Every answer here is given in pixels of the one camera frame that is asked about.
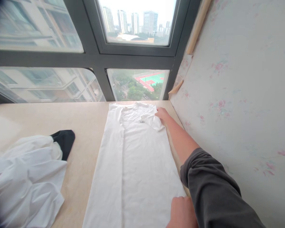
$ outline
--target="person's right hand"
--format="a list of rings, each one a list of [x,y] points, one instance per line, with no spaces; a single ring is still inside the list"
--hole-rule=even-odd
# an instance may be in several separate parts
[[[165,108],[162,108],[162,107],[157,108],[157,113],[155,113],[155,115],[162,120],[165,120],[167,117],[170,116],[169,113],[167,112],[167,110]]]
[[[198,228],[191,198],[174,197],[171,203],[171,218],[166,228]]]

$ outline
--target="red court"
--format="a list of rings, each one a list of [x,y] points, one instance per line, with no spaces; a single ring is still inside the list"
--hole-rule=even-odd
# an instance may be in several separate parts
[[[135,79],[142,84],[144,87],[146,87],[148,90],[150,90],[151,92],[154,92],[154,89],[152,86],[150,86],[150,84],[155,83],[155,81],[153,80],[148,80],[146,82],[144,82],[143,80],[141,80],[142,78],[146,78],[146,77],[150,77],[152,75],[157,75],[157,74],[162,74],[163,72],[160,73],[155,73],[155,74],[150,74],[150,75],[146,75],[146,76],[141,76],[141,77],[136,77]]]
[[[146,81],[146,83],[147,83],[148,85],[150,85],[150,84],[155,83],[155,81],[153,81],[153,80],[149,80],[149,81]]]

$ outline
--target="gray sleeve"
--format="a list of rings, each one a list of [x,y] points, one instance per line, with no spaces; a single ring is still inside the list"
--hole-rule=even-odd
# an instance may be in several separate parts
[[[242,199],[240,188],[224,167],[197,148],[180,169],[189,188],[199,227],[265,227]]]

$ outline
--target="glass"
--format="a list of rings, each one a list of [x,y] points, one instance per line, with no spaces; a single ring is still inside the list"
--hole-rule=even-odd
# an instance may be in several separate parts
[[[0,49],[84,52],[63,0],[3,0]]]
[[[108,43],[168,46],[176,0],[98,0]]]
[[[162,100],[169,70],[107,69],[116,101]]]
[[[16,103],[105,101],[84,68],[0,67],[0,93]]]

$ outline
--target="beige table top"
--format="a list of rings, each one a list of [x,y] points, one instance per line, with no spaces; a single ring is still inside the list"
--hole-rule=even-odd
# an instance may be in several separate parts
[[[92,178],[110,102],[38,103],[0,105],[0,151],[5,151],[19,138],[51,135],[71,129],[76,139],[67,160],[61,193],[65,201],[52,228],[81,228],[89,199]],[[117,102],[130,105],[133,102]],[[182,126],[170,101],[144,102],[164,107]],[[171,142],[171,151],[179,171],[180,162]]]

